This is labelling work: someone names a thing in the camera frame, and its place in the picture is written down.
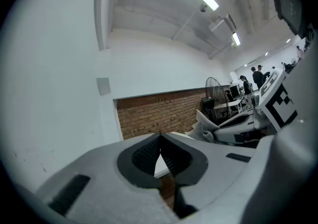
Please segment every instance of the white wall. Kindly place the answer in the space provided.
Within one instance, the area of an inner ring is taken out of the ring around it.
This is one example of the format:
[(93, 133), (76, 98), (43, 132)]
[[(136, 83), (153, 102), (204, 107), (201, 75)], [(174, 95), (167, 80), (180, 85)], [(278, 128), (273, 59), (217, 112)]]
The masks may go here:
[(230, 72), (231, 79), (233, 80), (232, 84), (239, 83), (239, 76), (235, 71)]
[(114, 29), (110, 34), (114, 98), (205, 87), (212, 76), (221, 84), (231, 77), (221, 63), (181, 42), (151, 33)]
[(287, 23), (275, 17), (253, 34), (239, 36), (240, 46), (231, 48), (223, 54), (220, 52), (217, 57), (230, 73), (266, 52), (273, 53), (279, 50), (288, 39), (293, 37), (294, 34)]
[(96, 84), (93, 0), (17, 0), (0, 53), (0, 153), (15, 181), (34, 192), (86, 151), (119, 140), (101, 125), (100, 107), (113, 106)]
[(241, 75), (246, 76), (247, 80), (252, 82), (253, 84), (253, 89), (256, 90), (258, 89), (257, 85), (254, 83), (253, 81), (253, 76), (252, 76), (252, 71), (251, 68), (255, 67), (257, 69), (258, 65), (262, 65), (262, 73), (266, 73), (267, 71), (272, 71), (272, 67), (277, 67), (277, 68), (283, 68), (282, 67), (282, 62), (286, 63), (286, 64), (290, 64), (292, 63), (292, 59), (296, 59), (296, 61), (298, 61), (297, 58), (297, 52), (296, 52), (296, 46), (299, 45), (301, 49), (304, 48), (304, 44), (305, 41), (304, 40), (300, 40), (296, 43), (293, 43), (289, 46), (287, 46), (286, 48), (284, 48), (283, 50), (279, 51), (276, 54), (269, 54), (267, 57), (264, 57), (264, 59), (260, 59), (257, 60), (256, 63), (254, 63), (251, 66), (247, 66), (247, 67), (241, 67), (238, 70), (236, 70), (236, 73), (238, 75), (238, 77), (240, 77)]
[[(102, 50), (95, 55), (95, 75), (97, 78), (110, 78), (112, 71), (111, 61), (112, 51), (110, 49)], [(110, 93), (99, 97), (101, 123), (105, 141), (107, 142), (109, 140), (123, 140), (116, 102), (113, 99), (112, 89), (110, 89)]]

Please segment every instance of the man in black shirt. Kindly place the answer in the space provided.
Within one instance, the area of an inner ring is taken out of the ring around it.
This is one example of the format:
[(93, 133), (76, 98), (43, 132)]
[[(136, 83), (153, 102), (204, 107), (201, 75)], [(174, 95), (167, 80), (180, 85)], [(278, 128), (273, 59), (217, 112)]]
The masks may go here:
[(260, 71), (262, 69), (261, 65), (258, 65), (258, 71), (255, 71), (255, 67), (252, 67), (253, 71), (253, 80), (254, 83), (257, 84), (258, 89), (260, 89), (263, 85), (262, 80), (263, 80), (263, 73)]

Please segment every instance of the white ceiling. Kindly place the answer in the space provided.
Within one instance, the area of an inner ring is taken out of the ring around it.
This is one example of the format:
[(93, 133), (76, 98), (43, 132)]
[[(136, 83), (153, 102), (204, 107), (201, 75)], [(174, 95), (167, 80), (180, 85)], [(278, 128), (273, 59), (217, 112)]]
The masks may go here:
[[(202, 13), (199, 9), (202, 0), (115, 0), (112, 27), (150, 32), (181, 41), (206, 53), (210, 58), (222, 57), (225, 63), (235, 54), (246, 56), (251, 48), (254, 51), (245, 59), (253, 60), (258, 57), (260, 54), (255, 54), (253, 44), (255, 39), (257, 43), (264, 45), (265, 42), (268, 48), (272, 47), (271, 41), (267, 41), (262, 32), (264, 29), (268, 31), (268, 25), (272, 25), (273, 21), (278, 21), (273, 0), (215, 1), (219, 4), (216, 11), (208, 8)], [(220, 41), (208, 28), (212, 22), (219, 21), (227, 13), (233, 18), (241, 40), (241, 45), (235, 49), (230, 43)], [(283, 28), (278, 31), (277, 37), (280, 34), (285, 39), (285, 35), (291, 33), (281, 21), (274, 26)], [(275, 34), (272, 32), (267, 35), (273, 39)]]

